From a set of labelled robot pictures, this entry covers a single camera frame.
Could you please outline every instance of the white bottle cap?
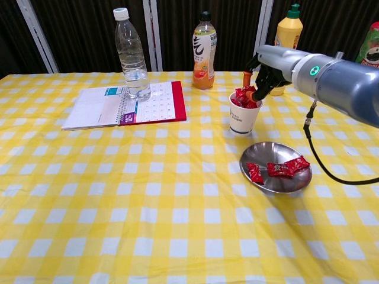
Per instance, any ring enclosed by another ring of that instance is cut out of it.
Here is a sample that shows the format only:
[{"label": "white bottle cap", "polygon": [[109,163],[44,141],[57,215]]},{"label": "white bottle cap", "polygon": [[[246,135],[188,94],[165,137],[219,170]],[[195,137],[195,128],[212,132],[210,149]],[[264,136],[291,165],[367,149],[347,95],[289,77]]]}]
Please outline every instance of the white bottle cap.
[{"label": "white bottle cap", "polygon": [[124,21],[129,19],[127,8],[117,8],[113,10],[113,16],[116,21]]}]

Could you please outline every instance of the black cable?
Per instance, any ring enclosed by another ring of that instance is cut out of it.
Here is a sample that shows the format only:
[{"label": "black cable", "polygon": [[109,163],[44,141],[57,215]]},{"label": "black cable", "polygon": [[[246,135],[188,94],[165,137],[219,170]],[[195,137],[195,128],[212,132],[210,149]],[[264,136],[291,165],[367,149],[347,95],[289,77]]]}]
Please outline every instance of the black cable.
[{"label": "black cable", "polygon": [[338,177],[336,177],[335,175],[333,175],[325,166],[324,164],[321,162],[320,160],[320,157],[319,155],[317,155],[317,152],[316,150],[314,149],[313,147],[313,143],[312,143],[312,139],[311,139],[311,135],[310,135],[310,130],[309,130],[309,126],[310,126],[310,123],[311,123],[311,119],[313,118],[313,112],[314,112],[314,109],[317,107],[317,104],[316,104],[316,100],[313,102],[312,106],[310,107],[309,109],[309,112],[307,114],[307,119],[306,119],[306,122],[304,123],[304,127],[303,127],[303,130],[306,134],[306,137],[308,139],[308,142],[309,142],[309,147],[310,149],[312,150],[312,153],[314,155],[314,157],[316,158],[318,164],[320,165],[320,167],[323,169],[323,171],[327,174],[328,177],[330,177],[331,179],[335,180],[336,182],[339,182],[339,183],[343,183],[344,185],[370,185],[372,183],[376,183],[376,182],[379,182],[379,177],[376,177],[374,179],[367,179],[367,180],[343,180],[343,179],[340,179]]}]

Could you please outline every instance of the water bottle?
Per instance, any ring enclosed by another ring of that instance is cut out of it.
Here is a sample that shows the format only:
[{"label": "water bottle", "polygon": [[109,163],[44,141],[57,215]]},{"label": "water bottle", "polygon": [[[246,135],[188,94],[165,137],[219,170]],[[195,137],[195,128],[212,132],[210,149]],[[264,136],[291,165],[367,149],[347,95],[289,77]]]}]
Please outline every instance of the water bottle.
[{"label": "water bottle", "polygon": [[115,43],[131,99],[150,98],[150,84],[140,37],[129,21],[127,8],[113,10],[117,21]]}]

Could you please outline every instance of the green indicator light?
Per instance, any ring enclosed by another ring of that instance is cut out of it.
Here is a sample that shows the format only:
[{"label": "green indicator light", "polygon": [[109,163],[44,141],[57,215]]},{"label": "green indicator light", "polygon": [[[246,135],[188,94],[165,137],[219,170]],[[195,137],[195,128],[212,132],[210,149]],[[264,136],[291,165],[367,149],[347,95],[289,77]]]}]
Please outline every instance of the green indicator light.
[{"label": "green indicator light", "polygon": [[319,67],[319,66],[315,66],[315,67],[313,67],[312,69],[310,69],[309,74],[310,74],[310,76],[314,76],[314,75],[316,75],[319,71],[320,71],[320,67]]}]

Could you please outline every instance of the spiral binding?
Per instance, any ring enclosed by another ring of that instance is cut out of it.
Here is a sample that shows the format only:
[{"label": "spiral binding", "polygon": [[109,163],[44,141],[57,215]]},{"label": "spiral binding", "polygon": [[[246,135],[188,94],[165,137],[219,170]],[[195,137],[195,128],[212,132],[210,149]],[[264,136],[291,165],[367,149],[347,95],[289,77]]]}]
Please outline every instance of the spiral binding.
[{"label": "spiral binding", "polygon": [[124,114],[126,103],[128,100],[128,89],[124,87],[124,92],[121,97],[120,105],[118,106],[116,123],[120,124],[121,116]]}]

